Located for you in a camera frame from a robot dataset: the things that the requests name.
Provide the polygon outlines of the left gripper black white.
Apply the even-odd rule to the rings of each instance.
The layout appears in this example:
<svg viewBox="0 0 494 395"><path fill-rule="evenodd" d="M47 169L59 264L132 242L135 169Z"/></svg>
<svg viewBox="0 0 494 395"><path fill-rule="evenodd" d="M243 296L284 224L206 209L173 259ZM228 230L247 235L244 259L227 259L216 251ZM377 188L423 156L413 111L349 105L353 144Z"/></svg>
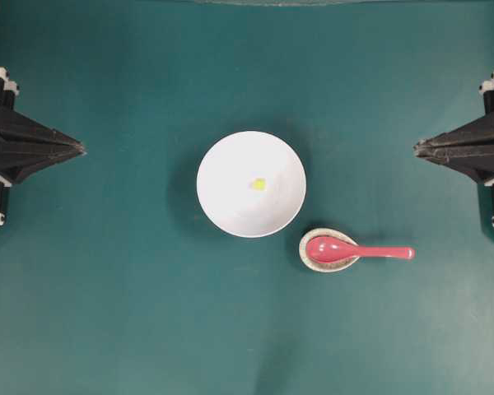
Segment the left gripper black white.
<svg viewBox="0 0 494 395"><path fill-rule="evenodd" d="M0 226L6 221L12 185L85 154L81 142L14 111L19 94L18 84L0 67ZM7 144L13 141L48 144Z"/></svg>

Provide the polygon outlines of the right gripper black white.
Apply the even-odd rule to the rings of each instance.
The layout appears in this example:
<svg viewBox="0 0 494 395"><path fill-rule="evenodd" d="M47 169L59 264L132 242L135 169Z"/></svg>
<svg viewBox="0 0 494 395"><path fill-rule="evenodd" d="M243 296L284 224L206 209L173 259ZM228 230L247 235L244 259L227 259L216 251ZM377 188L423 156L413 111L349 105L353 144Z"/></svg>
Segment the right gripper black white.
<svg viewBox="0 0 494 395"><path fill-rule="evenodd" d="M436 165L467 175L474 182L485 182L492 194L492 226L494 227L494 72L479 87L486 115L451 132L423 139L414 146L415 156Z"/></svg>

